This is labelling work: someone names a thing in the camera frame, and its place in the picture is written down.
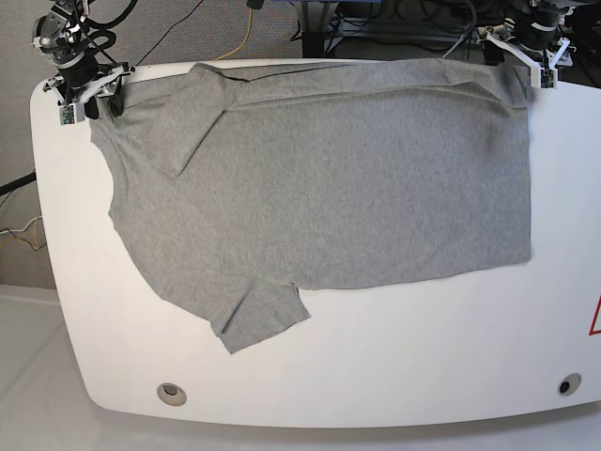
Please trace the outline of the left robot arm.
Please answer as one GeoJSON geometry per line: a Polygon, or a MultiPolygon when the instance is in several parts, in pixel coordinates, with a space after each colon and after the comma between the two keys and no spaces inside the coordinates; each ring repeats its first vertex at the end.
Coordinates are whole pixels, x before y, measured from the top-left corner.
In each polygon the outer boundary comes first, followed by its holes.
{"type": "Polygon", "coordinates": [[[472,18],[462,38],[480,46],[488,66],[507,55],[547,69],[564,59],[559,28],[574,6],[567,1],[471,1],[472,18]]]}

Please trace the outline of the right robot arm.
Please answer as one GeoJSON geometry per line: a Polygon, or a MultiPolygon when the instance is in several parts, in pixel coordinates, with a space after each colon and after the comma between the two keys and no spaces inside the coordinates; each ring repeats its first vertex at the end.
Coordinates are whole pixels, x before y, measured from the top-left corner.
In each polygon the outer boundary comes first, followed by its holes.
{"type": "Polygon", "coordinates": [[[36,21],[32,45],[57,70],[42,90],[55,94],[61,125],[98,118],[99,99],[107,101],[112,116],[123,114],[123,78],[133,74],[134,67],[116,61],[108,50],[116,43],[113,29],[136,5],[130,1],[116,18],[99,23],[90,18],[88,1],[55,1],[48,14],[36,21]]]}

